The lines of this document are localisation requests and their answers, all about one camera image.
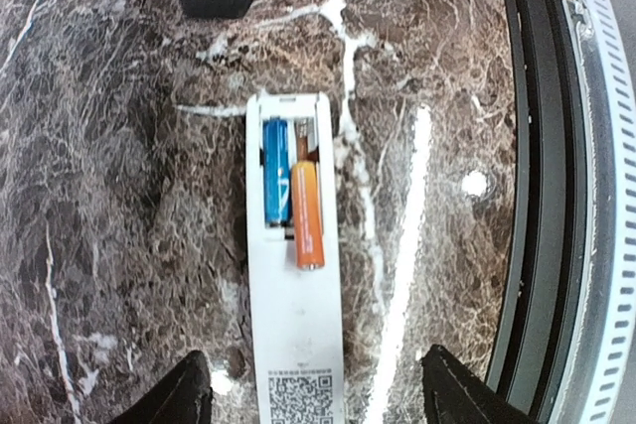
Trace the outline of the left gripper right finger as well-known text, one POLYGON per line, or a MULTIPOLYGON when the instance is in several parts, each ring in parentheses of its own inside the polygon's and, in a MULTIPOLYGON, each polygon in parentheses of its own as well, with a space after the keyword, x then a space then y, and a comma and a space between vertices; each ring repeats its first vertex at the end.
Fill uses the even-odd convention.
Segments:
POLYGON ((427 423, 535 423, 492 391, 441 345, 421 360, 427 423))

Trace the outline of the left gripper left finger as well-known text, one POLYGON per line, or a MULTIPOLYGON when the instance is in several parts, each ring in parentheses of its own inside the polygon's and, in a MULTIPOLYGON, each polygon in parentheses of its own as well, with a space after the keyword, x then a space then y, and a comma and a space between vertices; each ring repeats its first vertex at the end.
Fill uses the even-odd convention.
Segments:
POLYGON ((111 423, 211 423, 213 390, 206 356, 191 351, 111 423))

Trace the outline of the orange battery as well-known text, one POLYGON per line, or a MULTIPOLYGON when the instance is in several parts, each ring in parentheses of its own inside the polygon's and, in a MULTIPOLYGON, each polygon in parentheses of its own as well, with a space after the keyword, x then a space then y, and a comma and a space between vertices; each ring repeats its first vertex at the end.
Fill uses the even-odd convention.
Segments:
POLYGON ((314 270, 325 266, 317 170, 310 161, 292 167, 292 211, 297 267, 314 270))

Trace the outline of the white remote control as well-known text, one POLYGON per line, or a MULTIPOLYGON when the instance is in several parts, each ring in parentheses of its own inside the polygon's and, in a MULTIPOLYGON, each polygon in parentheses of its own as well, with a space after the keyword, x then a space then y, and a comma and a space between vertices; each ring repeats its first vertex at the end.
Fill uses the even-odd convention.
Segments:
POLYGON ((323 93, 256 94, 246 106, 245 185, 254 375, 262 423, 342 423, 344 350, 330 102, 323 93), (297 267, 290 218, 264 218, 263 122, 287 121, 290 176, 315 164, 325 266, 297 267))

